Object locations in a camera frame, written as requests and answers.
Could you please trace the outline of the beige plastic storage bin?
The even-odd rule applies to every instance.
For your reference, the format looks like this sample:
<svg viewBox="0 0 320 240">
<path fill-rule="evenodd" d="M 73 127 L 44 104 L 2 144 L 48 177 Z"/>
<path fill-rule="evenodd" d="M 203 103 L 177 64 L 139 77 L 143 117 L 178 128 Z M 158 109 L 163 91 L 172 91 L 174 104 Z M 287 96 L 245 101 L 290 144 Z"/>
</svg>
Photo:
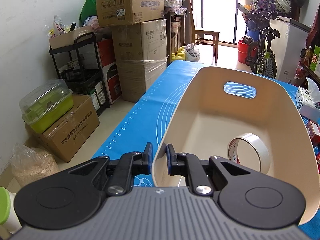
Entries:
<svg viewBox="0 0 320 240">
<path fill-rule="evenodd" d="M 301 223 L 319 208 L 318 167 L 307 129 L 288 92 L 260 75 L 204 67 L 192 79 L 175 109 L 152 164 L 156 186 L 183 185 L 168 175 L 165 146 L 208 159 L 228 156 L 229 142 L 257 135 L 270 155 L 268 175 L 297 187 L 306 199 Z"/>
</svg>

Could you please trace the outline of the green container with clear lid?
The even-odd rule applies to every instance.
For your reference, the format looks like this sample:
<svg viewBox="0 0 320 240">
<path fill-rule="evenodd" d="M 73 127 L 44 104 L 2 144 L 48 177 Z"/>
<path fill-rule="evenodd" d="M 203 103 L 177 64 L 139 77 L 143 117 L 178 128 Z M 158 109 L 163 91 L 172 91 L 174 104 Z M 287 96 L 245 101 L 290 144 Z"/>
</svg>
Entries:
<svg viewBox="0 0 320 240">
<path fill-rule="evenodd" d="M 43 133 L 74 105 L 73 91 L 62 79 L 50 79 L 19 102 L 22 119 L 34 132 Z"/>
</svg>

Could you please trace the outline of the bag of grain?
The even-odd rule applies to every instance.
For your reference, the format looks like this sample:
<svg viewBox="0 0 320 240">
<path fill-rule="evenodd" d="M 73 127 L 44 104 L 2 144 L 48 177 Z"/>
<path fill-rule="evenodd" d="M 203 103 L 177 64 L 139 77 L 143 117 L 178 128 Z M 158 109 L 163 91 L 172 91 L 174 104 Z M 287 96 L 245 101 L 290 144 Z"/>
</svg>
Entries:
<svg viewBox="0 0 320 240">
<path fill-rule="evenodd" d="M 47 150 L 15 144 L 11 159 L 12 174 L 21 187 L 59 172 L 59 167 Z"/>
</svg>

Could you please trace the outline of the floral tissue box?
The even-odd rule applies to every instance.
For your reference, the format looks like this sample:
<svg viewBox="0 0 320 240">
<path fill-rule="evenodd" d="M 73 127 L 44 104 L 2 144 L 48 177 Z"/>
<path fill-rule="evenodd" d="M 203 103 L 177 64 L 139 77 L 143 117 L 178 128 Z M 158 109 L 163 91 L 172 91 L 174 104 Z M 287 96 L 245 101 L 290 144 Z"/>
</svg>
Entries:
<svg viewBox="0 0 320 240">
<path fill-rule="evenodd" d="M 317 122 L 320 117 L 320 93 L 315 81 L 306 78 L 308 82 L 307 89 L 298 87 L 296 92 L 296 103 L 300 114 L 314 122 Z"/>
</svg>

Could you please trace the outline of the green black bicycle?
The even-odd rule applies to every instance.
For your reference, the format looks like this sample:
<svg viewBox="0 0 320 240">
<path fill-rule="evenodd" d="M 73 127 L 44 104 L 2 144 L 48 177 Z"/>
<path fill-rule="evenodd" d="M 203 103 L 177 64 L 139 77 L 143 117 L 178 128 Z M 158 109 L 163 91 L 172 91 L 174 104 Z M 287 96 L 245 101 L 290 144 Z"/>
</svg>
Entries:
<svg viewBox="0 0 320 240">
<path fill-rule="evenodd" d="M 278 18 L 278 12 L 266 12 L 263 10 L 253 10 L 244 13 L 247 30 L 259 31 L 259 40 L 254 41 L 249 36 L 244 36 L 241 40 L 248 45 L 245 64 L 250 67 L 252 73 L 275 79 L 277 75 L 277 65 L 275 54 L 271 49 L 271 42 L 275 38 L 280 38 L 280 32 L 270 27 L 270 20 Z"/>
</svg>

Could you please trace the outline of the wooden chair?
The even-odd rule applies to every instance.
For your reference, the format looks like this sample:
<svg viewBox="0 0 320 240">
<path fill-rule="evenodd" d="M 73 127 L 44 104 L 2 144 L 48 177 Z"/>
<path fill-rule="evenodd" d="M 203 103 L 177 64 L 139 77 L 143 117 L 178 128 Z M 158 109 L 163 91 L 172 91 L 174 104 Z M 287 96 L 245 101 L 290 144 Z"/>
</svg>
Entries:
<svg viewBox="0 0 320 240">
<path fill-rule="evenodd" d="M 219 55 L 219 34 L 218 31 L 206 30 L 203 28 L 196 28 L 194 21 L 193 5 L 191 0 L 187 0 L 190 9 L 190 28 L 191 28 L 191 42 L 193 44 L 208 45 L 213 48 L 213 58 L 217 64 Z"/>
</svg>

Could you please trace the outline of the white tape roll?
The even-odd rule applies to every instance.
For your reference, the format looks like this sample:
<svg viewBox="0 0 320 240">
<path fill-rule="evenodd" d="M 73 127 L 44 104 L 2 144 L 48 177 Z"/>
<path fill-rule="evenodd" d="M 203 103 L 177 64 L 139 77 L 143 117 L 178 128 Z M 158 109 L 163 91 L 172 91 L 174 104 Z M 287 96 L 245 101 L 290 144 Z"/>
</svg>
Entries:
<svg viewBox="0 0 320 240">
<path fill-rule="evenodd" d="M 265 143 L 253 133 L 245 133 L 232 139 L 228 144 L 228 159 L 240 164 L 238 157 L 238 144 L 243 141 L 254 150 L 259 159 L 259 172 L 267 174 L 271 167 L 271 158 Z"/>
</svg>

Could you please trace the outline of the open cardboard tray on cart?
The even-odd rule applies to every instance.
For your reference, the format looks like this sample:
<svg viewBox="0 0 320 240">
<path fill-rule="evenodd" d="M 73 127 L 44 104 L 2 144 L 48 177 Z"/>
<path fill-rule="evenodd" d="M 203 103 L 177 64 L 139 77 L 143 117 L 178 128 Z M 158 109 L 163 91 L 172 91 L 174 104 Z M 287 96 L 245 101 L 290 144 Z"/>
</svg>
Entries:
<svg viewBox="0 0 320 240">
<path fill-rule="evenodd" d="M 49 44 L 52 49 L 61 48 L 64 46 L 70 46 L 74 43 L 74 40 L 79 37 L 80 35 L 91 33 L 93 29 L 91 26 L 85 26 L 73 31 L 70 31 L 65 34 L 58 35 L 56 37 L 49 39 Z"/>
</svg>

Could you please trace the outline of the top cardboard box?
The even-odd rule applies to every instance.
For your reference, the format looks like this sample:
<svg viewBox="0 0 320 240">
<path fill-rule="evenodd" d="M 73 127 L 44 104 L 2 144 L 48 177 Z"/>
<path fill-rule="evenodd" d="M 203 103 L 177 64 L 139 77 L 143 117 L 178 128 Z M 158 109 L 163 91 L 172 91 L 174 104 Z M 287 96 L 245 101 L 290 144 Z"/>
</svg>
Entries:
<svg viewBox="0 0 320 240">
<path fill-rule="evenodd" d="M 132 25 L 164 15 L 164 0 L 96 0 L 101 27 Z"/>
</svg>

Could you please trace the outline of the black shelf cart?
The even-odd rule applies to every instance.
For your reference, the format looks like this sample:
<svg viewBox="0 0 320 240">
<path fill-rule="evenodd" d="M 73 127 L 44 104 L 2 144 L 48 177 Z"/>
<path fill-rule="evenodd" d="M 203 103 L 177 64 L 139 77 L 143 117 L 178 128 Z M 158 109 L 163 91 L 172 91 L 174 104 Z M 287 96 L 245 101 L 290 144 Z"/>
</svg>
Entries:
<svg viewBox="0 0 320 240">
<path fill-rule="evenodd" d="M 85 66 L 85 58 L 80 55 L 80 50 L 89 45 L 93 46 L 94 66 L 91 68 Z M 49 47 L 49 53 L 52 57 L 57 77 L 63 79 L 68 88 L 74 93 L 89 95 L 93 101 L 97 115 L 101 115 L 104 110 L 110 108 L 103 68 L 100 63 L 97 39 L 92 31 L 81 34 L 70 45 L 60 48 Z M 56 55 L 65 53 L 68 54 L 70 62 L 75 62 L 75 66 L 59 70 L 55 57 Z"/>
</svg>

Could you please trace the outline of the green capped white bottle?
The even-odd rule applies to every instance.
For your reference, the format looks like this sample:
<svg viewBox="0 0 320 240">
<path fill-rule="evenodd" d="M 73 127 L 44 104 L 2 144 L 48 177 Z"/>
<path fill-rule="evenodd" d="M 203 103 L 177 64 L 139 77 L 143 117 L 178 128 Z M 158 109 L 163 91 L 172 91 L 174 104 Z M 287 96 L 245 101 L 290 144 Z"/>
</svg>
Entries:
<svg viewBox="0 0 320 240">
<path fill-rule="evenodd" d="M 14 209 L 15 196 L 15 193 L 11 193 L 6 188 L 0 188 L 0 224 L 10 234 L 15 234 L 22 228 Z"/>
</svg>

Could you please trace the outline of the yellow oil jug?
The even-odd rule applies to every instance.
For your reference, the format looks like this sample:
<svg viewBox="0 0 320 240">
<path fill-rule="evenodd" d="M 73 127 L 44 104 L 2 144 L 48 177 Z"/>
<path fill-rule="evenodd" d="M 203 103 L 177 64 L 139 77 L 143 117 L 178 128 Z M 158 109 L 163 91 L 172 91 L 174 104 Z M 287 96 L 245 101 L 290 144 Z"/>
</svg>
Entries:
<svg viewBox="0 0 320 240">
<path fill-rule="evenodd" d="M 171 54 L 171 60 L 172 61 L 176 61 L 176 60 L 185 61 L 185 55 L 186 55 L 186 50 L 185 50 L 184 46 L 182 46 L 178 49 L 178 51 Z"/>
</svg>

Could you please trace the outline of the wrapped bottom cardboard box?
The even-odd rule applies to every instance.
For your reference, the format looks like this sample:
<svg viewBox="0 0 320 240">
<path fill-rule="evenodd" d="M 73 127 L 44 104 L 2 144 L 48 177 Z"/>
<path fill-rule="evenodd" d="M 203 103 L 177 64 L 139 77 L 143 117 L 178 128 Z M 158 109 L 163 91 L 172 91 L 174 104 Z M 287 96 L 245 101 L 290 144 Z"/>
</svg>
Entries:
<svg viewBox="0 0 320 240">
<path fill-rule="evenodd" d="M 143 56 L 116 56 L 122 97 L 136 103 L 167 68 L 167 56 L 144 59 Z"/>
</svg>

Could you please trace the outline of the white chest freezer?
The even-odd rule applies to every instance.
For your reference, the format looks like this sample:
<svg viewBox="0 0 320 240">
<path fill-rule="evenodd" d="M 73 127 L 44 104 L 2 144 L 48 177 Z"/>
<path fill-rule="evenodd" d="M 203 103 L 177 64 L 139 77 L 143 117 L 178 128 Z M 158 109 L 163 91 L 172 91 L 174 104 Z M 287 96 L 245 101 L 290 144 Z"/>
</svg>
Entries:
<svg viewBox="0 0 320 240">
<path fill-rule="evenodd" d="M 275 38 L 271 43 L 277 65 L 276 80 L 300 86 L 305 78 L 296 78 L 295 74 L 310 27 L 283 16 L 270 20 L 270 27 L 280 33 L 280 38 Z"/>
</svg>

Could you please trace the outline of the cardboard box on floor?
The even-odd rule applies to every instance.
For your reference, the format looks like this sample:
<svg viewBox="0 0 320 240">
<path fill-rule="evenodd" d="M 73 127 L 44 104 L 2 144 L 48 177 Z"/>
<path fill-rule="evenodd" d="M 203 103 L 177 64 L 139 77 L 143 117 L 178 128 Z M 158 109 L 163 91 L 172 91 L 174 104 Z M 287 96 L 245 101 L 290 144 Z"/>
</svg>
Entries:
<svg viewBox="0 0 320 240">
<path fill-rule="evenodd" d="M 100 124 L 89 95 L 74 94 L 72 98 L 74 106 L 43 133 L 25 125 L 40 145 L 67 163 Z"/>
</svg>

